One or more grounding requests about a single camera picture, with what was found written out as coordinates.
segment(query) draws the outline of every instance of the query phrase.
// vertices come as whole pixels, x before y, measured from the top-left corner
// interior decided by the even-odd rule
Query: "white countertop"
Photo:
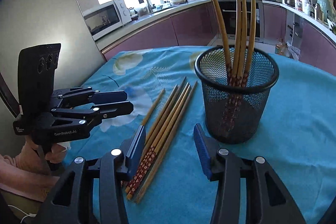
[[[304,12],[302,11],[298,11],[295,8],[288,6],[286,4],[282,4],[279,2],[273,2],[273,1],[267,1],[267,0],[263,0],[262,1],[264,4],[271,4],[271,5],[276,5],[276,6],[281,6],[297,15],[299,15],[300,17],[304,18],[305,20],[309,21],[311,24],[313,24],[315,27],[317,27],[317,29],[319,29],[321,32],[323,32],[327,37],[329,37],[332,41],[334,41],[336,43],[336,35],[334,35],[334,33],[329,30],[328,27],[326,27],[325,25],[321,24],[320,22],[316,21],[314,18],[310,17],[309,15],[306,15]]]
[[[157,12],[151,15],[145,15],[145,16],[139,17],[138,20],[129,22],[125,26],[98,39],[96,41],[98,49],[101,51],[102,49],[111,45],[113,42],[117,41],[118,39],[128,35],[129,33],[136,31],[137,29],[147,24],[150,24],[156,20],[159,20],[163,17],[166,17],[168,15],[177,13],[179,11],[194,7],[196,5],[200,5],[200,4],[204,4],[208,2],[211,2],[211,0],[189,0],[188,3],[175,5],[167,10],[163,10],[161,12]]]

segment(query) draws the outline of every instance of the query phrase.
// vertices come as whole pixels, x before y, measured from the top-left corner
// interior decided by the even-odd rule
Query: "built-in oven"
[[[219,6],[223,15],[226,33],[229,39],[236,38],[236,0],[219,0]],[[251,0],[246,0],[247,8],[247,36],[250,34],[250,22],[251,22]],[[264,39],[264,20],[263,20],[263,2],[256,1],[256,29],[255,29],[255,41],[263,42]]]
[[[218,0],[229,39],[236,38],[236,0]],[[249,38],[251,22],[251,0],[246,0],[247,35]],[[256,0],[256,42],[264,40],[264,11],[262,0]]]

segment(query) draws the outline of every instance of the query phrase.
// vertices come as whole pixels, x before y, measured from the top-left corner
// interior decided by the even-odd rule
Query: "wooden chopstick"
[[[166,111],[166,109],[167,109],[167,107],[168,107],[171,99],[173,98],[176,90],[177,90],[177,85],[175,85],[175,87],[173,88],[173,90],[172,90],[171,94],[169,95],[166,103],[164,104],[163,108],[161,109],[160,113],[158,114],[157,118],[155,119],[155,121],[153,122],[151,128],[149,129],[148,133],[146,134],[146,142],[145,142],[145,144],[148,142],[149,138],[153,134],[153,131],[155,130],[157,124],[159,123],[162,115],[165,113],[165,111]]]
[[[217,22],[219,25],[219,30],[222,35],[222,41],[223,41],[223,50],[224,50],[224,56],[225,56],[225,65],[226,65],[226,74],[227,74],[227,82],[230,82],[231,77],[231,54],[230,54],[230,48],[229,48],[229,39],[226,34],[225,29],[225,23],[223,19],[223,15],[221,12],[221,8],[219,6],[218,0],[212,0],[213,5],[215,7]]]
[[[133,177],[133,179],[127,184],[127,187],[125,189],[125,192],[128,194],[129,191],[131,190],[133,184],[135,183],[138,175],[141,173],[143,167],[144,167],[144,160],[145,160],[145,156],[147,155],[149,149],[151,148],[152,146],[152,143],[154,142],[155,138],[157,137],[157,134],[159,133],[160,129],[162,128],[162,125],[164,124],[164,122],[166,121],[167,117],[169,116],[169,113],[171,112],[173,106],[174,106],[174,103],[175,103],[175,100],[176,98],[178,97],[179,93],[180,93],[180,90],[182,89],[183,87],[183,84],[184,84],[184,81],[186,80],[186,77],[184,77],[183,81],[182,81],[182,84],[180,85],[180,87],[177,89],[177,91],[174,93],[173,95],[173,98],[171,99],[168,107],[166,108],[164,114],[162,115],[159,123],[156,125],[156,128],[155,130],[152,132],[150,138],[148,139],[143,151],[142,151],[142,156],[141,156],[141,159],[140,159],[140,165],[136,171],[136,174],[135,176]]]
[[[241,0],[237,1],[237,12],[236,12],[236,41],[235,41],[235,54],[232,65],[232,74],[230,78],[230,85],[234,86],[236,84],[236,77],[238,72],[239,65],[239,56],[240,56],[240,43],[241,43],[241,34],[242,34],[242,5]]]
[[[151,146],[151,149],[149,150],[149,152],[147,153],[145,159],[147,158],[147,161],[144,159],[144,167],[142,169],[142,172],[140,173],[140,175],[137,177],[136,182],[133,184],[132,189],[130,190],[130,192],[127,195],[127,199],[131,199],[132,196],[134,195],[135,191],[137,190],[137,188],[139,187],[142,179],[144,178],[144,176],[146,175],[147,171],[149,170],[149,168],[151,167],[154,159],[156,158],[156,155],[159,153],[160,149],[162,148],[166,138],[168,137],[169,133],[171,132],[171,129],[174,125],[174,123],[176,122],[176,119],[179,115],[179,113],[181,112],[181,109],[188,97],[189,91],[190,91],[190,84],[187,83],[186,87],[184,88],[179,100],[177,101],[177,103],[174,106],[174,109],[172,110],[171,114],[169,115],[169,117],[167,118],[167,120],[169,119],[169,123],[167,125],[167,127],[165,128],[163,134],[158,135],[157,138],[155,139],[153,145]]]
[[[163,90],[160,92],[159,96],[156,98],[156,100],[155,100],[154,103],[152,104],[152,106],[151,106],[151,108],[149,109],[147,115],[145,116],[145,118],[144,118],[144,119],[142,120],[142,122],[141,122],[141,124],[142,124],[143,126],[145,126],[146,123],[148,122],[149,118],[151,117],[151,115],[152,115],[154,109],[156,108],[157,104],[160,102],[160,100],[161,100],[161,98],[162,98],[162,96],[163,96],[164,93],[165,93],[165,89],[163,89]]]
[[[240,42],[238,73],[237,73],[237,86],[241,86],[244,72],[246,39],[247,39],[247,8],[246,8],[246,0],[242,0],[241,42]]]
[[[242,81],[242,87],[247,85],[247,80],[250,74],[251,64],[252,64],[252,56],[254,51],[254,40],[255,40],[255,27],[256,27],[256,1],[251,0],[251,25],[250,25],[250,39],[249,39],[249,47],[247,51],[246,57],[246,65],[244,70],[244,76]]]
[[[166,121],[164,122],[162,128],[160,129],[159,133],[157,134],[155,140],[153,141],[152,147],[156,147],[158,142],[160,141],[161,137],[163,136],[164,133],[166,133],[166,129],[168,128],[168,125],[170,121],[172,120],[173,116],[176,114],[176,110],[179,107],[179,104],[184,98],[184,95],[187,93],[188,88],[190,88],[190,84],[187,83],[186,86],[184,87],[179,99],[177,100],[176,104],[174,105],[173,110],[169,113],[169,116],[167,117]]]
[[[163,113],[162,117],[160,118],[158,124],[156,125],[154,131],[151,133],[151,136],[148,138],[148,141],[146,142],[146,145],[142,151],[142,156],[141,156],[141,160],[143,160],[143,158],[145,157],[146,153],[148,152],[149,148],[151,147],[153,141],[155,140],[157,134],[159,133],[162,125],[164,124],[165,120],[167,119],[170,111],[172,110],[172,108],[174,107],[174,104],[175,104],[175,101],[180,93],[180,91],[182,90],[183,88],[183,85],[184,85],[184,82],[186,80],[187,77],[184,77],[181,85],[179,86],[179,88],[177,89],[177,91],[175,92],[173,98],[171,99],[168,107],[166,108],[165,112]]]
[[[193,93],[196,89],[196,86],[197,86],[197,81],[196,83],[194,84],[193,88],[191,89],[189,95],[188,95],[188,98],[187,100],[185,101],[184,105],[183,105],[183,108],[181,110],[181,112],[179,113],[178,117],[177,117],[177,120],[164,144],[164,146],[162,147],[160,153],[158,154],[157,156],[157,159],[155,161],[155,163],[153,164],[153,167],[151,169],[151,171],[149,172],[148,176],[146,177],[144,183],[140,186],[139,190],[138,190],[138,193],[135,197],[135,203],[139,203],[143,196],[145,195],[148,187],[150,186],[152,180],[154,179],[155,175],[156,175],[156,172],[158,171],[161,163],[162,163],[162,160],[164,158],[164,156],[166,155],[167,151],[168,151],[168,148],[170,146],[170,144],[172,143],[172,140],[173,138],[175,137],[176,133],[177,133],[177,130],[179,128],[179,125],[180,125],[180,122],[184,116],[184,113],[188,107],[188,104],[193,96]]]

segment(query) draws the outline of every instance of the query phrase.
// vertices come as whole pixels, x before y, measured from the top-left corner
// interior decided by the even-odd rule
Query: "pink cabinet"
[[[301,62],[316,66],[320,40],[320,32],[307,21],[304,21],[302,27],[302,42],[300,46],[301,53],[299,59]]]
[[[321,35],[316,67],[336,76],[336,44]]]
[[[286,34],[286,9],[263,5],[264,8],[264,38],[271,40],[285,39]]]
[[[178,44],[172,21],[168,18],[126,39],[104,55],[106,60],[109,60],[122,51],[172,46],[178,46]]]
[[[171,17],[179,46],[206,46],[214,34],[207,5],[198,5]]]

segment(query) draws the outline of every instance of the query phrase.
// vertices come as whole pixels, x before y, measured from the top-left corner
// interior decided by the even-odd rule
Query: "mesh pencil holder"
[[[234,50],[234,47],[230,48],[231,63]],[[249,140],[258,128],[269,91],[279,78],[274,59],[255,48],[246,87],[228,85],[222,47],[200,54],[195,62],[195,72],[202,82],[209,134],[227,144]]]

